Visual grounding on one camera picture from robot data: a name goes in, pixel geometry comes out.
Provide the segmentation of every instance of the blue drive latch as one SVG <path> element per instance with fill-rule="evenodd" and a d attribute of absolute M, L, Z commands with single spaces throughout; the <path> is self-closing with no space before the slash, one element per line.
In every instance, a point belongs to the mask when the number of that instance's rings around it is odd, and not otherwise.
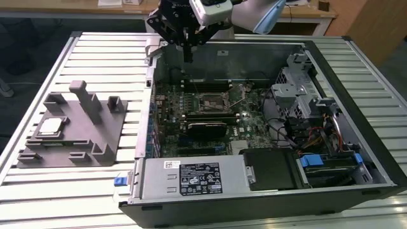
<path fill-rule="evenodd" d="M 319 154 L 309 154 L 309 155 L 304 155 L 300 159 L 300 164 L 303 165 L 303 167 L 308 167 L 308 166 L 323 166 L 323 159 L 320 158 Z"/>

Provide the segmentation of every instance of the floor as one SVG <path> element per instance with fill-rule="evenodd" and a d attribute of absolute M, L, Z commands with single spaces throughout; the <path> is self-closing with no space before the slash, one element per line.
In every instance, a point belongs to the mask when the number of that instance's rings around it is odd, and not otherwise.
<path fill-rule="evenodd" d="M 40 33 L 41 43 L 26 51 L 34 62 L 34 69 L 26 74 L 14 76 L 0 67 L 0 78 L 8 83 L 34 83 L 12 84 L 14 96 L 0 97 L 0 152 L 2 151 L 8 139 L 13 134 L 25 110 L 40 88 L 50 67 L 57 59 L 60 51 L 68 40 L 72 31 L 109 31 L 109 32 L 144 32 L 144 22 L 130 20 L 33 20 L 33 25 Z M 10 38 L 5 33 L 0 33 L 0 44 L 9 43 Z M 407 42 L 403 42 L 393 54 L 380 67 L 400 94 L 407 98 Z"/>

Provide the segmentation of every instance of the white camera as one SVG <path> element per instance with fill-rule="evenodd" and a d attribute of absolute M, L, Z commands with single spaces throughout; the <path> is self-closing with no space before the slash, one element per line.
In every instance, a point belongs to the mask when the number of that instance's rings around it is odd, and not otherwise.
<path fill-rule="evenodd" d="M 231 0 L 189 0 L 197 22 L 208 26 L 231 17 Z"/>

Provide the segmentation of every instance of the motherboard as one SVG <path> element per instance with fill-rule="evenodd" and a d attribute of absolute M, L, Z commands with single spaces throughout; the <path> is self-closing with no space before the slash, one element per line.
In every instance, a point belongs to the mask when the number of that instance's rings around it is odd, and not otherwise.
<path fill-rule="evenodd" d="M 265 91 L 252 82 L 157 84 L 160 157 L 233 155 L 272 147 L 261 114 Z"/>

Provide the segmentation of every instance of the gray plastic stand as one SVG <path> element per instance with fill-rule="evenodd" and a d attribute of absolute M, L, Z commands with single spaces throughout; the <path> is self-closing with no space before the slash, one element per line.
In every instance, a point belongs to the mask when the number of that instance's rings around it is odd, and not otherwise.
<path fill-rule="evenodd" d="M 98 101 L 85 86 L 84 81 L 69 85 L 78 101 L 65 101 L 58 93 L 48 94 L 46 112 L 18 155 L 18 168 L 113 165 L 126 101 L 117 96 Z"/>

